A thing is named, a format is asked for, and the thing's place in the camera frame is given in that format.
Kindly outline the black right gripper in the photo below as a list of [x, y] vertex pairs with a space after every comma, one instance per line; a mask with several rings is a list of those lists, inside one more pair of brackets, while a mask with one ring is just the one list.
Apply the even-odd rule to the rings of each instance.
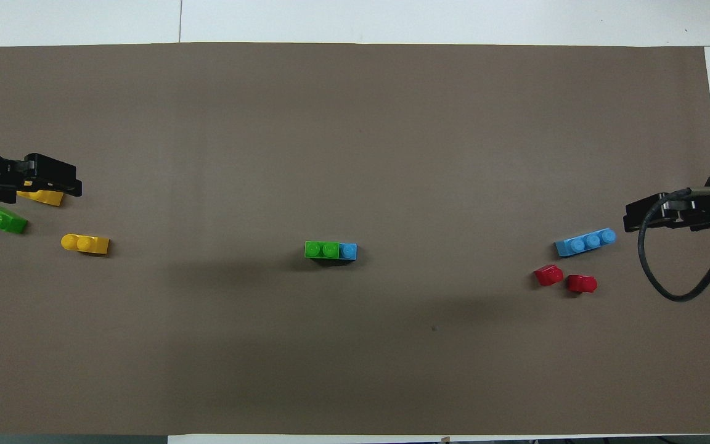
[[635, 200], [625, 207], [624, 231], [640, 231], [646, 228], [667, 227], [675, 211], [671, 229], [688, 228], [691, 231], [710, 229], [710, 188], [685, 188], [669, 194], [669, 204], [662, 204], [651, 216], [648, 211], [668, 193], [655, 193]]

